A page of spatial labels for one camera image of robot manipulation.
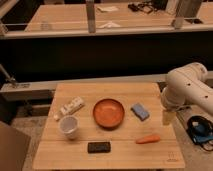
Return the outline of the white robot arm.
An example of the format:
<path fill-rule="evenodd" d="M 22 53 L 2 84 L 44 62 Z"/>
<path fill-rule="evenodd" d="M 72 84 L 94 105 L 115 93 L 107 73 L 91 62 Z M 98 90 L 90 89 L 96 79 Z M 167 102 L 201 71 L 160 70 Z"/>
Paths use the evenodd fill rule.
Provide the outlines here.
<path fill-rule="evenodd" d="M 208 71 L 198 62 L 175 68 L 166 74 L 160 95 L 164 107 L 162 122 L 169 125 L 177 110 L 189 101 L 213 116 L 213 88 L 205 84 Z"/>

